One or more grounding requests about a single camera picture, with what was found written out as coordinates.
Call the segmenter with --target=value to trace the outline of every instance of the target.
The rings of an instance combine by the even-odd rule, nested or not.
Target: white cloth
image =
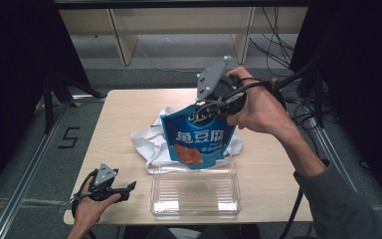
[[[159,115],[170,115],[173,113],[174,109],[165,108],[160,111]],[[147,127],[142,131],[134,132],[130,137],[135,149],[145,158],[145,170],[148,173],[161,173],[161,171],[157,169],[161,164],[172,164],[170,167],[171,170],[186,170],[186,167],[170,159],[160,118],[157,119],[152,126]],[[231,161],[232,156],[238,155],[241,152],[242,147],[243,144],[241,139],[234,133],[224,152],[224,158],[217,160],[214,167],[224,165]]]

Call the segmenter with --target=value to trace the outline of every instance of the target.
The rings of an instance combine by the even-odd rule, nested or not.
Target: hand
[[[226,74],[227,77],[251,78],[251,74],[243,67],[238,67]],[[244,85],[257,82],[245,80]],[[247,100],[243,109],[233,116],[228,116],[228,124],[238,125],[257,132],[270,133],[276,137],[286,136],[296,127],[278,100],[262,86],[246,90]]]
[[[89,191],[93,177],[86,182],[83,191]],[[120,198],[120,194],[114,194],[104,201],[94,201],[89,197],[83,198],[76,210],[76,219],[69,239],[85,238],[92,227],[98,223],[103,212]]]

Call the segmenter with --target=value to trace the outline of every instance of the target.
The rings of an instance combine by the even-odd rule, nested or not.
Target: blue snack bag
[[[200,106],[191,105],[169,116],[161,116],[171,160],[190,169],[212,167],[223,159],[235,126],[226,118],[202,117],[195,114]]]

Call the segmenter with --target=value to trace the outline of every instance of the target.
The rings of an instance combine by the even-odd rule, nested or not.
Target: person's left hand
[[[83,191],[89,191],[93,177],[86,182]],[[73,230],[68,238],[84,238],[92,227],[98,223],[103,212],[119,200],[120,194],[114,194],[104,201],[94,201],[89,197],[80,200],[76,210],[76,219]]]

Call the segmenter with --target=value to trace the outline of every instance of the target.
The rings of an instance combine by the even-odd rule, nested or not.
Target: clear plastic tray
[[[149,208],[155,218],[233,218],[241,211],[235,162],[201,170],[172,168],[172,165],[159,165],[160,173],[153,176]]]

